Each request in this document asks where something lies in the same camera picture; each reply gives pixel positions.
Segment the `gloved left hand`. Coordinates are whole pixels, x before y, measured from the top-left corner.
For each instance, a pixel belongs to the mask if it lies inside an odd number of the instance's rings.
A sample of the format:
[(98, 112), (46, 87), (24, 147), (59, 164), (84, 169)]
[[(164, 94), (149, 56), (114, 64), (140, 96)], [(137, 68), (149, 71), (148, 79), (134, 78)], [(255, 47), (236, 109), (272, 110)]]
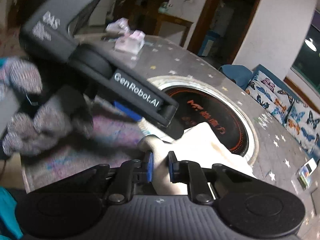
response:
[(20, 57), (1, 59), (1, 159), (39, 155), (76, 132), (89, 138), (93, 118), (82, 94), (42, 82), (38, 68)]

